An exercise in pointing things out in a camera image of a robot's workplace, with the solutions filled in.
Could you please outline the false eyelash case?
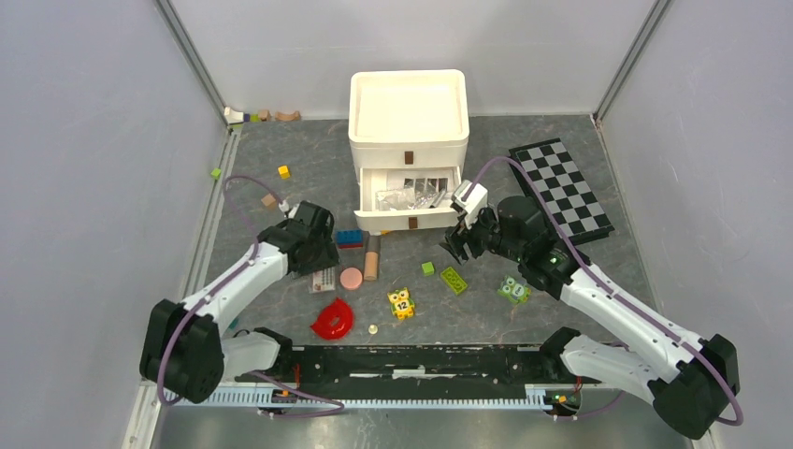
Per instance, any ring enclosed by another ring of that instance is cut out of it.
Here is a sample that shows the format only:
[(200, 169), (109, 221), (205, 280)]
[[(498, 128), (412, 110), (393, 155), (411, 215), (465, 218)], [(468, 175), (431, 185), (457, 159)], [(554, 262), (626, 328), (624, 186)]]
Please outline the false eyelash case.
[(325, 268), (323, 270), (315, 271), (311, 275), (311, 282), (310, 282), (311, 294), (334, 291), (335, 289), (336, 289), (336, 270), (334, 268)]

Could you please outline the clear plastic bag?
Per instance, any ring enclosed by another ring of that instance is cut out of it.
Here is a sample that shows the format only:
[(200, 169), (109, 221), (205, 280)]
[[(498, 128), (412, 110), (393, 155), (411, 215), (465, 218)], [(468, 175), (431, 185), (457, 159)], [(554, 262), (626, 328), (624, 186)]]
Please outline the clear plastic bag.
[(413, 201), (411, 210), (425, 210), (431, 209), (430, 204), (433, 202), (435, 196), (440, 192), (436, 186), (427, 184), (424, 186), (416, 187), (413, 190)]

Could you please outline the clear packet white strips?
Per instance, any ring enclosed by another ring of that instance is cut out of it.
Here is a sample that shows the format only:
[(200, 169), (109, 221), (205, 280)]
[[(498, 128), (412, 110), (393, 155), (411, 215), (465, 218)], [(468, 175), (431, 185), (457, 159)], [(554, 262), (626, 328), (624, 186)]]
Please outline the clear packet white strips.
[(375, 195), (375, 203), (378, 211), (413, 210), (415, 191), (412, 188), (379, 191)]

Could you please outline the white three-drawer organizer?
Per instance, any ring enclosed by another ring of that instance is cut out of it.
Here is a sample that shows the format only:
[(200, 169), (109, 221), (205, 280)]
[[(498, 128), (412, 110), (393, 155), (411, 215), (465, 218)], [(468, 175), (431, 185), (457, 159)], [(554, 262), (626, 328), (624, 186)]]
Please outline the white three-drawer organizer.
[[(358, 72), (351, 78), (348, 138), (359, 185), (355, 220), (371, 234), (452, 226), (451, 193), (469, 143), (466, 79), (457, 69)], [(438, 180), (431, 208), (380, 206), (406, 180)]]

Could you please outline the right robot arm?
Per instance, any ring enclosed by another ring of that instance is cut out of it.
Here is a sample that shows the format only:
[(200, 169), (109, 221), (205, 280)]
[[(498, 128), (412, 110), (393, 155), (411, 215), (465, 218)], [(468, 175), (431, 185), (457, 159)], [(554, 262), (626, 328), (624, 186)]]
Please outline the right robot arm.
[(737, 349), (726, 337), (705, 339), (620, 288), (558, 233), (531, 197), (510, 196), (491, 208), (484, 197), (453, 195), (452, 207), (458, 223), (442, 246), (456, 261), (485, 252), (511, 260), (530, 286), (592, 318), (624, 345), (614, 348), (562, 327), (541, 348), (547, 379), (563, 382), (573, 374), (617, 387), (691, 440), (725, 423), (727, 407), (735, 412), (732, 425), (742, 423)]

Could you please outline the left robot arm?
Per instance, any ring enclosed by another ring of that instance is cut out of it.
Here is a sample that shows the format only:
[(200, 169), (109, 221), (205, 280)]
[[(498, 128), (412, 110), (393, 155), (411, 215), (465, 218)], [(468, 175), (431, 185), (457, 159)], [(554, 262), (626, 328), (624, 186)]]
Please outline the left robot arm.
[(339, 264), (334, 215), (302, 201), (254, 237), (252, 245), (219, 278), (184, 299), (159, 301), (151, 310), (139, 373), (166, 393), (194, 404), (224, 380), (260, 370), (271, 381), (293, 371), (293, 355), (267, 333), (222, 340), (232, 322), (281, 279), (302, 277)]

